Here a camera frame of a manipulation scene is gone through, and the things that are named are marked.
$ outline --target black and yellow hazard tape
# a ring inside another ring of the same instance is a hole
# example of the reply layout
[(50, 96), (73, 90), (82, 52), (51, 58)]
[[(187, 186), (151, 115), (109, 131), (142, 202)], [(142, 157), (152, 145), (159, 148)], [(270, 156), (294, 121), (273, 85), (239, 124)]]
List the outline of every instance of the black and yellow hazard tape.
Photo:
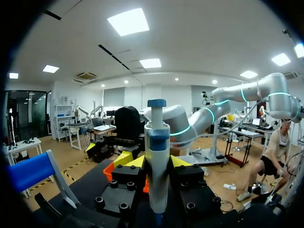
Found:
[(43, 182), (43, 183), (41, 183), (41, 184), (39, 184), (39, 185), (33, 187), (32, 189), (30, 189), (30, 191), (33, 191), (33, 190), (35, 190), (35, 189), (41, 187), (42, 185), (45, 185), (46, 183), (48, 183), (48, 182), (50, 182), (50, 181), (51, 181), (51, 180), (46, 180), (45, 182)]
[[(77, 162), (76, 164), (74, 164), (74, 165), (68, 167), (66, 170), (64, 170), (63, 172), (61, 172), (61, 174), (66, 175), (66, 176), (67, 176), (68, 178), (70, 178), (72, 181), (76, 181), (76, 179), (73, 178), (73, 177), (71, 177), (71, 175), (67, 174), (66, 171), (68, 171), (68, 170), (70, 170), (71, 168), (73, 168), (73, 167), (79, 165), (80, 163), (84, 162), (84, 161), (87, 160), (87, 159), (88, 159), (88, 158), (85, 158), (85, 159), (81, 160), (80, 162)], [(39, 188), (39, 187), (45, 185), (46, 183), (48, 183), (48, 182), (50, 182), (50, 181), (51, 181), (51, 180), (46, 180), (45, 182), (43, 182), (43, 183), (41, 183), (41, 184), (39, 184), (39, 185), (33, 187), (32, 189), (30, 189), (30, 191), (33, 191), (33, 190), (35, 190), (35, 189), (37, 189), (37, 188)]]
[(74, 165), (68, 167), (68, 168), (67, 168), (66, 170), (64, 170), (63, 172), (66, 172), (66, 171), (70, 170), (71, 168), (73, 168), (73, 167), (79, 165), (80, 163), (84, 162), (85, 160), (88, 160), (88, 158), (85, 158), (85, 159), (81, 160), (80, 162), (77, 162), (76, 164), (74, 164)]
[(62, 174), (66, 175), (69, 179), (71, 179), (72, 181), (76, 181), (75, 178), (71, 177), (70, 175), (68, 175), (66, 172), (61, 172)]

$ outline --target man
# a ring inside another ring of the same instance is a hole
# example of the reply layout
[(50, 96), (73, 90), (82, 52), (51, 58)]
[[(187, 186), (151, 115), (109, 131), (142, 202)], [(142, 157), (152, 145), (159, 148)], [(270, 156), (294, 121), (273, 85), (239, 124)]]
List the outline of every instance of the man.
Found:
[(280, 180), (276, 187), (276, 191), (280, 190), (288, 181), (289, 174), (287, 170), (283, 172), (282, 168), (284, 163), (282, 163), (282, 157), (285, 155), (285, 160), (287, 159), (287, 152), (291, 140), (288, 135), (288, 130), (290, 128), (291, 120), (282, 120), (281, 128), (276, 129), (270, 137), (268, 147), (262, 158), (252, 167), (249, 174), (248, 189), (243, 194), (239, 195), (237, 198), (238, 202), (241, 202), (252, 195), (252, 186), (256, 182), (257, 174), (260, 176), (274, 175), (278, 178), (282, 173), (283, 179)]

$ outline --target yellow block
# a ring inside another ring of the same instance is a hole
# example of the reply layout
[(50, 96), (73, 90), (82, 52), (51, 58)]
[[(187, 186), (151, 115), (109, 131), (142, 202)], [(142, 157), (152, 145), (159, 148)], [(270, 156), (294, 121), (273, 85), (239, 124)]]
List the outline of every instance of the yellow block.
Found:
[(139, 158), (136, 158), (135, 160), (125, 164), (125, 166), (131, 166), (131, 165), (134, 165), (136, 167), (142, 167), (143, 166), (143, 160), (144, 160), (144, 155), (139, 157)]
[(123, 151), (121, 155), (116, 158), (116, 160), (113, 162), (114, 167), (117, 165), (125, 165), (129, 162), (133, 161), (133, 156), (131, 152)]
[(87, 147), (87, 149), (85, 150), (85, 152), (87, 152), (88, 150), (92, 149), (93, 147), (95, 147), (95, 143), (90, 143), (90, 145)]
[(178, 167), (178, 166), (181, 166), (181, 165), (184, 165), (184, 166), (192, 166), (192, 164), (189, 164), (177, 157), (174, 157), (173, 155), (170, 155), (171, 156), (171, 159), (172, 159), (172, 162), (173, 162), (173, 166), (174, 167)]

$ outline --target square ceiling panel light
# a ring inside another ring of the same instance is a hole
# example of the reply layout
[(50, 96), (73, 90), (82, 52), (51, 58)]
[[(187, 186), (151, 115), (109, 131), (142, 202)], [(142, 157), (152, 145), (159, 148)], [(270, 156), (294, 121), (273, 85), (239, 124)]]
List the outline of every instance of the square ceiling panel light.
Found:
[(276, 57), (273, 57), (271, 60), (278, 66), (283, 66), (287, 63), (290, 63), (290, 59), (287, 57), (287, 55), (285, 53), (282, 53)]
[(151, 59), (144, 59), (144, 60), (139, 60), (140, 63), (144, 68), (158, 68), (161, 67), (161, 61), (159, 58), (151, 58)]
[(245, 78), (253, 78), (253, 77), (257, 76), (257, 73), (248, 70), (248, 71), (245, 71), (244, 73), (242, 73), (240, 75), (242, 77), (245, 77)]
[(304, 57), (304, 46), (303, 44), (298, 44), (297, 46), (295, 46), (295, 52), (296, 55), (298, 56), (298, 58)]
[(18, 77), (19, 77), (18, 73), (10, 73), (9, 74), (9, 78), (11, 78), (11, 79), (18, 79)]
[(57, 66), (50, 66), (50, 65), (46, 65), (43, 68), (43, 72), (48, 72), (48, 73), (55, 73), (56, 71), (58, 71), (58, 67)]
[(117, 14), (108, 18), (108, 21), (121, 37), (137, 32), (149, 31), (142, 8)]

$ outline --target laptop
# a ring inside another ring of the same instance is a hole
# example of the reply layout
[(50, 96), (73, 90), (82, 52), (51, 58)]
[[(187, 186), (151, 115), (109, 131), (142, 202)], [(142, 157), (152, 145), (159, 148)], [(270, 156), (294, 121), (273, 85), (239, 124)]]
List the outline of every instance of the laptop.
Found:
[(101, 120), (101, 117), (95, 117), (92, 118), (92, 125), (93, 125), (93, 129), (97, 130), (97, 131), (105, 131), (110, 129), (110, 125), (104, 125), (104, 123)]
[(253, 121), (252, 121), (252, 125), (255, 125), (255, 126), (260, 126), (261, 125), (261, 119), (260, 118), (254, 118)]

